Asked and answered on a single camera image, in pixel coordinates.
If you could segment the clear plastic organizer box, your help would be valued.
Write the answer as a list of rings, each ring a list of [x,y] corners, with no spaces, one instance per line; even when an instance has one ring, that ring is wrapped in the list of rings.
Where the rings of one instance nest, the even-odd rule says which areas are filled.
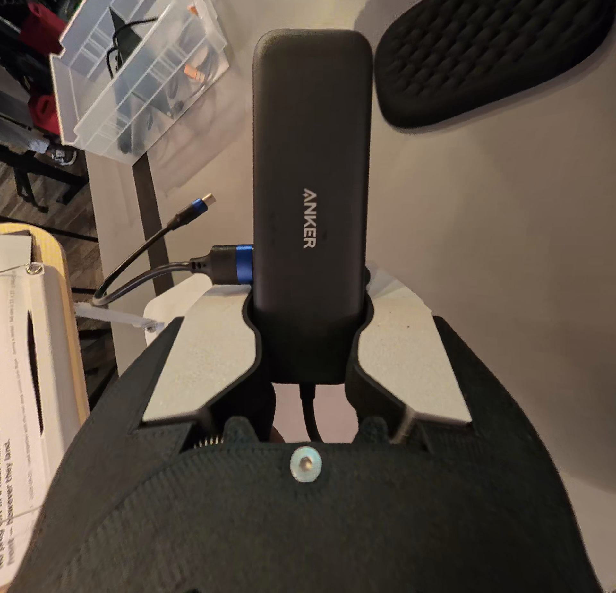
[[[58,41],[62,144],[127,165],[228,69],[214,0],[82,0]]]

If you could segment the printed instruction sheet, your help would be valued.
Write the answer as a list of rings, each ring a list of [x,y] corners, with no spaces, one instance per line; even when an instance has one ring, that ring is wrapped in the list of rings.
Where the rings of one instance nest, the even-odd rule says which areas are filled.
[[[23,270],[1,274],[1,585],[23,560],[41,504],[40,427]]]

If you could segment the white document stand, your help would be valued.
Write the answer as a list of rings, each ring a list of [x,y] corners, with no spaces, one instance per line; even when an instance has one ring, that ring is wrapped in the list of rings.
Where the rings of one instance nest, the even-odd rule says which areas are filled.
[[[137,358],[123,375],[119,389],[96,407],[95,420],[82,431],[84,419],[73,374],[70,323],[62,300],[64,283],[49,265],[13,264],[1,273],[14,269],[23,270],[28,348],[40,427],[38,517],[68,454],[71,471],[61,488],[60,502],[81,505],[89,523],[103,513],[104,506],[126,494],[168,458],[165,448],[170,440],[160,427],[138,429],[137,410],[131,411],[129,406],[139,404],[137,397],[146,396],[149,385],[158,379],[175,334],[163,333]]]

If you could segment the black foam wrist rest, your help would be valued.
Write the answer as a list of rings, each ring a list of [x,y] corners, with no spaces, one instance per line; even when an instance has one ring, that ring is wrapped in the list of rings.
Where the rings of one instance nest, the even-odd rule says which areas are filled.
[[[423,0],[374,56],[380,111],[430,127],[569,72],[605,41],[615,0]]]

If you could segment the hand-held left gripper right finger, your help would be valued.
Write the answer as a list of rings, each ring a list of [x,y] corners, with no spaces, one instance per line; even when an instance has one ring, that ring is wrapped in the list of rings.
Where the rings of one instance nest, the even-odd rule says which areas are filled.
[[[357,332],[357,417],[380,417],[391,443],[418,421],[465,427],[471,413],[429,307],[385,271],[370,271]]]

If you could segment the black slim usb hub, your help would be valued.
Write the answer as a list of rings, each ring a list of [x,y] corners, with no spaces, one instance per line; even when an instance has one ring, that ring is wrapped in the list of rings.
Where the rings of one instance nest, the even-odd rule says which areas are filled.
[[[372,81],[354,30],[273,30],[254,52],[253,322],[274,383],[344,381],[364,316]]]

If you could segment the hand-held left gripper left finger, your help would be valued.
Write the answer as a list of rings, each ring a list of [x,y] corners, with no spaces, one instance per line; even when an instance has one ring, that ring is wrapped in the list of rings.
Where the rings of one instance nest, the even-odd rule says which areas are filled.
[[[261,338],[248,317],[250,290],[208,290],[186,313],[142,422],[196,420],[221,430],[234,416],[224,403],[261,361]]]

